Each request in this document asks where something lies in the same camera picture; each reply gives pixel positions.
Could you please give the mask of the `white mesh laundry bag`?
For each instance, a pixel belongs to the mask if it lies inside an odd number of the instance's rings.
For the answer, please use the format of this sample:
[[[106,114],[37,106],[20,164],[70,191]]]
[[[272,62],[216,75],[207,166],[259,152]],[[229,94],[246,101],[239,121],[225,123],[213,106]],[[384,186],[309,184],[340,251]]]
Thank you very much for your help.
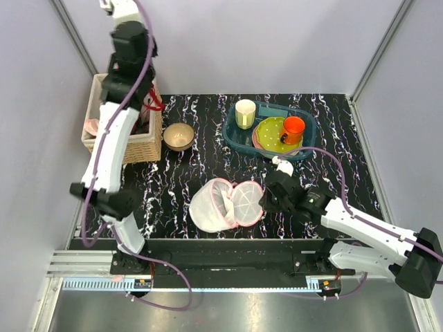
[[[255,181],[237,185],[223,178],[208,181],[193,197],[189,214],[202,231],[216,233],[237,227],[251,227],[262,217],[264,190]]]

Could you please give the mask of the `red bra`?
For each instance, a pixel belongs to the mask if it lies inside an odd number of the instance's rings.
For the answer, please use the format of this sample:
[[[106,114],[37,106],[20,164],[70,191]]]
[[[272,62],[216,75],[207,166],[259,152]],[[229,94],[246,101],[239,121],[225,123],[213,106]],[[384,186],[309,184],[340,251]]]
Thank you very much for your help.
[[[156,80],[152,81],[152,87],[149,93],[145,96],[143,107],[145,111],[162,111],[164,108]]]

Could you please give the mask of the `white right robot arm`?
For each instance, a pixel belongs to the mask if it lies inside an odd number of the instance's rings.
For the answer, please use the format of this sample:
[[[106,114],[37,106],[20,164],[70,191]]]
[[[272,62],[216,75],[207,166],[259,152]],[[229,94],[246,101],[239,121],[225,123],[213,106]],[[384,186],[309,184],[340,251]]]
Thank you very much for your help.
[[[287,212],[306,223],[317,221],[357,240],[352,245],[323,239],[296,272],[328,275],[339,270],[361,271],[391,279],[416,297],[428,299],[432,295],[442,269],[442,247],[432,230],[398,228],[344,207],[331,192],[317,187],[304,189],[280,170],[266,178],[260,205],[266,212]]]

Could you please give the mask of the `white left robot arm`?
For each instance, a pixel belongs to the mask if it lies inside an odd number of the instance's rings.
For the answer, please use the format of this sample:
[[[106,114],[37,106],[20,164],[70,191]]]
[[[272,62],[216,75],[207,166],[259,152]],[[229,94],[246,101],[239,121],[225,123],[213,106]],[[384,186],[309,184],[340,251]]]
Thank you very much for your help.
[[[129,137],[152,87],[151,59],[156,44],[139,21],[118,24],[111,37],[114,53],[101,85],[96,141],[82,180],[72,183],[69,191],[85,207],[99,211],[101,229],[110,228],[118,249],[128,254],[126,267],[141,274],[148,269],[150,258],[141,252],[145,240],[134,218],[135,197],[121,189],[120,173]]]

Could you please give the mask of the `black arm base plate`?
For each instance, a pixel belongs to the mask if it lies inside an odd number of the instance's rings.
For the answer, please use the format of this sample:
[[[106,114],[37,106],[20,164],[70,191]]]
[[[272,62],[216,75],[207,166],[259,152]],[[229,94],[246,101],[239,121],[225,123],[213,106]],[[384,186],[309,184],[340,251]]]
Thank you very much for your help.
[[[157,275],[172,272],[168,264],[191,270],[276,270],[287,275],[352,275],[327,260],[332,239],[153,239],[137,258],[117,249],[112,255],[112,275]]]

